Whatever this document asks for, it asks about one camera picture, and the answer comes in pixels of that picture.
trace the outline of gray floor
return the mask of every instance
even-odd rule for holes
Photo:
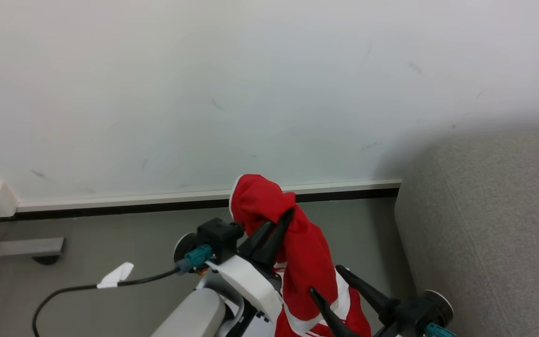
[[[302,203],[321,227],[335,264],[344,264],[386,294],[404,298],[415,291],[393,218],[394,198]],[[64,235],[66,255],[54,266],[30,258],[0,260],[0,337],[31,337],[36,306],[66,286],[93,284],[123,262],[132,278],[173,268],[173,249],[186,232],[225,208],[36,220],[0,224],[2,239]],[[141,286],[63,294],[39,316],[42,337],[147,337],[197,284],[197,277],[170,277]],[[364,303],[374,333],[377,315]]]

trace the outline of red and white garment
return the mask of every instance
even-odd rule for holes
[[[309,289],[313,286],[331,304],[332,311],[355,333],[371,337],[370,325],[361,311],[357,290],[334,269],[330,250],[318,226],[312,224],[295,203],[293,192],[261,175],[243,175],[234,184],[230,213],[251,235],[267,220],[278,222],[287,210],[295,214],[284,236],[274,271],[282,277],[283,310],[276,322],[277,337],[331,337]]]

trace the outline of black baseboard strip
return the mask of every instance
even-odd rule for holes
[[[313,194],[298,194],[297,203],[308,203],[312,201],[327,200],[353,200],[368,198],[391,198],[396,197],[398,188],[385,188],[381,190],[350,190],[347,192],[325,192]],[[82,209],[60,209],[57,211],[38,211],[16,213],[9,218],[0,218],[0,222],[24,221],[24,220],[44,220],[78,218],[81,216],[114,215],[129,213],[149,213],[181,211],[184,209],[203,209],[228,207],[228,200],[202,200],[184,201],[180,203],[163,203],[151,205],[120,205],[112,207],[82,208]]]

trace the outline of gray upholstery fabric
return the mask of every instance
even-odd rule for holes
[[[539,336],[539,132],[425,153],[395,207],[417,290],[445,295],[462,336]]]

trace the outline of white cable tag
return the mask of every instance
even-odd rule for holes
[[[107,276],[104,277],[103,280],[101,280],[101,283],[97,285],[97,288],[114,288],[118,286],[118,282],[124,281],[128,277],[128,275],[130,275],[130,272],[133,268],[134,264],[130,262],[124,262],[122,266],[115,268],[114,271],[107,274]]]

